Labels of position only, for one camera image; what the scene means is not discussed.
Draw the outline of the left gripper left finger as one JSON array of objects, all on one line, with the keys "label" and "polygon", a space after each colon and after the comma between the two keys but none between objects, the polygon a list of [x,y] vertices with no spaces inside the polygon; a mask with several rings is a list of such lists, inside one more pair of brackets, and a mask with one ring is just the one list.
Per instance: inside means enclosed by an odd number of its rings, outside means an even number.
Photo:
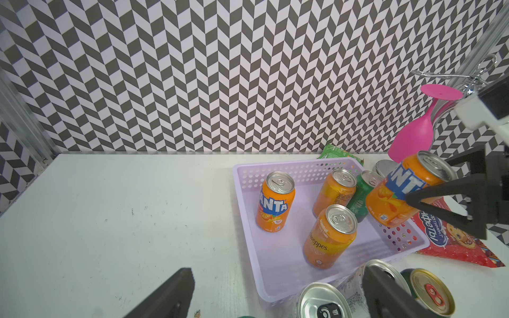
[{"label": "left gripper left finger", "polygon": [[129,317],[187,317],[195,288],[191,268],[181,268],[131,310]]}]

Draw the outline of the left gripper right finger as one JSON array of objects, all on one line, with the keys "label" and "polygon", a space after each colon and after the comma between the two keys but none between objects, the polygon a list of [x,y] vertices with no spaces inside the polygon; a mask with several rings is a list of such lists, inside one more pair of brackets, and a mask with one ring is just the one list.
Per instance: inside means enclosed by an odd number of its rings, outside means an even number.
[{"label": "left gripper right finger", "polygon": [[371,317],[437,317],[377,266],[367,266],[363,291]]}]

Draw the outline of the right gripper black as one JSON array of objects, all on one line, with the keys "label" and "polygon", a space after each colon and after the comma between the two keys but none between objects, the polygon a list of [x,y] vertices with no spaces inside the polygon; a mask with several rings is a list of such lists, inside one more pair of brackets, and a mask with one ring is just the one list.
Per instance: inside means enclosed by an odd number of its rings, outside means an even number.
[{"label": "right gripper black", "polygon": [[406,195],[406,203],[481,240],[486,224],[508,224],[508,155],[486,156],[485,146],[473,147],[446,160],[450,166],[468,163],[472,175]]}]

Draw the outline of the white monster can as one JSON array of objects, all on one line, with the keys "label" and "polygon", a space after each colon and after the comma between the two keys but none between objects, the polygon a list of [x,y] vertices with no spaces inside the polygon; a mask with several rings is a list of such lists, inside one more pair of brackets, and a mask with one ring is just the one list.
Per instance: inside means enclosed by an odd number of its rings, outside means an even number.
[{"label": "white monster can", "polygon": [[336,286],[347,300],[351,310],[351,315],[355,318],[368,318],[371,316],[368,310],[367,298],[365,297],[362,282],[365,275],[365,269],[368,267],[381,269],[391,280],[395,281],[398,286],[405,290],[408,295],[411,294],[410,288],[404,277],[394,266],[382,260],[370,260],[359,266],[358,269],[356,269],[346,280]]},{"label": "white monster can", "polygon": [[314,282],[298,296],[294,317],[350,318],[352,313],[346,298],[336,287]]}]

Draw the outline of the green can gold top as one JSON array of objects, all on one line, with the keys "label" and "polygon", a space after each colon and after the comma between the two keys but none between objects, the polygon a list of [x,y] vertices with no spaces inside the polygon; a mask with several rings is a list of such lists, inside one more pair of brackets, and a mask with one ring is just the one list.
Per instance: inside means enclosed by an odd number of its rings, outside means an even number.
[{"label": "green can gold top", "polygon": [[423,268],[407,268],[400,272],[412,297],[437,317],[451,317],[455,301],[448,287],[433,273]]}]

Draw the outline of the lavender plastic basket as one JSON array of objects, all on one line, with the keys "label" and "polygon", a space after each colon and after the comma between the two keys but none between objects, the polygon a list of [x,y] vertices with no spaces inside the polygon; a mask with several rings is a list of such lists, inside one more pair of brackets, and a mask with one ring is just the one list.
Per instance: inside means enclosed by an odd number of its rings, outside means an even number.
[{"label": "lavender plastic basket", "polygon": [[[254,283],[259,298],[277,304],[312,282],[339,281],[371,259],[391,262],[429,247],[429,239],[413,221],[388,228],[372,216],[358,226],[355,240],[345,249],[334,247],[312,231],[312,208],[333,170],[343,168],[358,176],[364,171],[353,158],[240,164],[233,180]],[[263,230],[257,220],[278,223],[286,204],[263,195],[262,185],[271,172],[283,172],[294,180],[296,196],[286,222],[275,233]]]}]

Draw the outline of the orange fanta can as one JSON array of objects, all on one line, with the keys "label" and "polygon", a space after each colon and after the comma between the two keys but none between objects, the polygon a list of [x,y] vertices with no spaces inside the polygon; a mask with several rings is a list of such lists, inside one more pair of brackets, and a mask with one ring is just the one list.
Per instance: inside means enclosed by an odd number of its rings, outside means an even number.
[{"label": "orange fanta can", "polygon": [[256,222],[264,231],[279,232],[285,225],[296,196],[295,182],[285,172],[270,172],[262,183]]},{"label": "orange fanta can", "polygon": [[406,157],[366,197],[366,207],[380,224],[397,227],[418,210],[406,203],[406,195],[457,179],[454,169],[428,151]]}]

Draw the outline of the pink wine glass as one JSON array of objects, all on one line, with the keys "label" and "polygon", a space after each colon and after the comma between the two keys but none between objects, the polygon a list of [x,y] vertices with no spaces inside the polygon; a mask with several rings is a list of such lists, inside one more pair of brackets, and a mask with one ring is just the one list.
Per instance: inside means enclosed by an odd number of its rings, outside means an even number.
[{"label": "pink wine glass", "polygon": [[408,123],[396,135],[388,150],[388,156],[397,163],[401,163],[405,158],[419,151],[428,151],[431,147],[433,143],[432,111],[438,101],[452,102],[463,98],[459,90],[439,84],[426,84],[421,86],[420,90],[424,95],[432,98],[432,103],[423,116]]}]

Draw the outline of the red candy bag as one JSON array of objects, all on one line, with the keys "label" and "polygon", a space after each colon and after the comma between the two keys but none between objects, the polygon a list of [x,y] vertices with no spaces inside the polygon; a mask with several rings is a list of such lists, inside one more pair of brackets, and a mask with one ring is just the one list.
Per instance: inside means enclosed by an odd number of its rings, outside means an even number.
[{"label": "red candy bag", "polygon": [[488,268],[505,266],[481,240],[432,214],[421,211],[412,216],[412,221],[429,240],[429,247],[419,250],[418,254],[469,262]]}]

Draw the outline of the orange schweppes can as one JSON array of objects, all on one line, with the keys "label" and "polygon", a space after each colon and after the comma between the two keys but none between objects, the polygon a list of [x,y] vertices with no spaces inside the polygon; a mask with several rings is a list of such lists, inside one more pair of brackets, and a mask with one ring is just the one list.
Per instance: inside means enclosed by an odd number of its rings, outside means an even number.
[{"label": "orange schweppes can", "polygon": [[304,243],[306,260],[322,270],[331,268],[355,240],[357,227],[357,218],[349,209],[330,205],[320,213]]}]

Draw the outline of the chrome glass holder stand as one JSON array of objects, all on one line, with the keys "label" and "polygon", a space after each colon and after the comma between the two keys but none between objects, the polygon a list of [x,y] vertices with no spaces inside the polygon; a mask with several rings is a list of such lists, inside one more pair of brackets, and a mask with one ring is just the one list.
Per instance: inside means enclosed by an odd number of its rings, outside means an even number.
[{"label": "chrome glass holder stand", "polygon": [[[439,80],[459,80],[458,84],[449,87],[459,90],[463,94],[462,99],[465,99],[470,95],[479,92],[481,89],[488,85],[488,82],[483,77],[486,74],[490,74],[497,67],[497,64],[498,58],[496,54],[488,54],[481,60],[481,62],[478,63],[477,67],[468,74],[441,74],[425,72],[421,70],[413,70],[411,71],[411,74],[423,78]],[[446,114],[450,113],[453,110],[453,107],[458,102],[459,100],[452,102],[446,101],[437,102],[435,108],[432,111],[433,142],[436,140],[435,131],[438,121]],[[373,171],[382,177],[386,177],[390,172],[392,172],[396,168],[397,164],[399,163],[391,159],[379,160],[373,166]]]}]

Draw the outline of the green can back row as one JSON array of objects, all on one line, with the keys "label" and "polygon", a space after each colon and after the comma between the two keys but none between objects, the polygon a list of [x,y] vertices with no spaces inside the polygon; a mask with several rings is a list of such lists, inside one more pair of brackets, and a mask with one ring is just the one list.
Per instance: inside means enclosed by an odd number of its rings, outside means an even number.
[{"label": "green can back row", "polygon": [[383,181],[383,178],[375,172],[365,170],[357,176],[357,187],[353,197],[347,204],[347,208],[355,215],[360,223],[368,215],[366,208],[367,195]]}]

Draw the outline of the orange soda can back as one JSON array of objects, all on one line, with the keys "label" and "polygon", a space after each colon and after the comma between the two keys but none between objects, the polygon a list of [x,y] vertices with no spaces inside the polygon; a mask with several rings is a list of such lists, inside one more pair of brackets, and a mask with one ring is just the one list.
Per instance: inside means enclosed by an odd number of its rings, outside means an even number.
[{"label": "orange soda can back", "polygon": [[357,178],[344,168],[336,168],[327,175],[313,206],[313,214],[320,213],[333,204],[347,206],[357,189]]}]

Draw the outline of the green snack packet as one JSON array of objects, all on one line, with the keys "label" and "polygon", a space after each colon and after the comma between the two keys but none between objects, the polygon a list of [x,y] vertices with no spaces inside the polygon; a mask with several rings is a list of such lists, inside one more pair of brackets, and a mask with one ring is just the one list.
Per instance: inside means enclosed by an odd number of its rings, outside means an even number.
[{"label": "green snack packet", "polygon": [[326,146],[323,148],[321,155],[319,155],[318,159],[329,159],[329,158],[353,158],[356,161],[358,161],[360,165],[364,165],[364,160],[359,158],[358,156],[355,156],[350,152],[347,152],[342,148],[339,148],[332,144],[326,144]]}]

